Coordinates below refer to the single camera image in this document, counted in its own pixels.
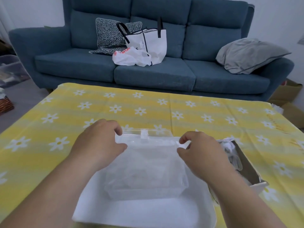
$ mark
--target forearm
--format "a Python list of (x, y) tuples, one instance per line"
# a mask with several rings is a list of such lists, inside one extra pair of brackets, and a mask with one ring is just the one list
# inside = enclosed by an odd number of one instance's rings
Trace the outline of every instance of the forearm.
[(237, 174), (211, 183), (228, 228), (286, 227), (264, 201)]
[(0, 224), (0, 228), (67, 228), (94, 171), (67, 158)]

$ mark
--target table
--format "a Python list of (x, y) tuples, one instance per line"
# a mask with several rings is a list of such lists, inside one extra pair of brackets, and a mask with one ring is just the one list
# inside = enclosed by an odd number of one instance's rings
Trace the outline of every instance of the table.
[[(198, 130), (216, 139), (234, 137), (270, 184), (261, 198), (288, 227), (303, 227), (304, 134), (269, 103), (73, 83), (60, 85), (0, 135), (0, 221), (100, 118), (117, 120), (125, 130), (169, 129), (174, 136)], [(216, 203), (215, 210), (216, 227), (226, 227)]]

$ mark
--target sofa backrest cushion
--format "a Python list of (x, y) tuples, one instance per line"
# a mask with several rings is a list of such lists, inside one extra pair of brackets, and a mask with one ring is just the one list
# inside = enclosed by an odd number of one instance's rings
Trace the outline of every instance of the sofa backrest cushion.
[(241, 39), (248, 3), (231, 0), (192, 0), (183, 59), (215, 61), (226, 44)]
[(132, 0), (131, 22), (141, 21), (142, 28), (157, 28), (162, 17), (167, 31), (167, 56), (182, 55), (185, 28), (191, 0)]
[(97, 49), (96, 18), (128, 23), (132, 0), (71, 0), (72, 47)]

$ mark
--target cardboard box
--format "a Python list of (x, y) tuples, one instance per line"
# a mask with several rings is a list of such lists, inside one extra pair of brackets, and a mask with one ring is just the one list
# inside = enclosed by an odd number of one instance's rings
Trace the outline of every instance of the cardboard box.
[(297, 97), (302, 87), (302, 84), (298, 84), (292, 80), (287, 79), (287, 85), (280, 85), (272, 94), (269, 100), (282, 100), (292, 102)]
[(304, 128), (304, 112), (288, 101), (269, 100), (271, 104), (281, 107), (284, 112), (283, 116), (295, 125), (297, 128)]
[[(263, 180), (259, 173), (256, 171), (256, 169), (253, 167), (251, 162), (248, 160), (248, 158), (245, 156), (241, 148), (238, 146), (238, 144), (235, 141), (232, 141), (232, 143), (235, 145), (235, 148), (237, 150), (237, 154), (241, 160), (243, 169), (241, 171), (238, 171), (243, 177), (245, 177), (251, 184), (250, 186), (257, 194), (260, 194), (266, 186), (269, 186), (268, 182)], [(218, 199), (214, 193), (214, 191), (209, 187), (209, 191), (214, 198), (214, 200), (218, 203)]]

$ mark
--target white tote bag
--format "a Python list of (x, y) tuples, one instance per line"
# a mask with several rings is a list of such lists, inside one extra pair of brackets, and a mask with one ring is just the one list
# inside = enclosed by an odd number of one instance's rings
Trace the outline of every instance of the white tote bag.
[(116, 24), (123, 35), (127, 47), (134, 47), (139, 50), (146, 50), (151, 56), (151, 65), (159, 64), (163, 61), (167, 53), (167, 34), (163, 27), (163, 21), (158, 19), (158, 27), (153, 29), (144, 29), (135, 33), (130, 33), (124, 23)]

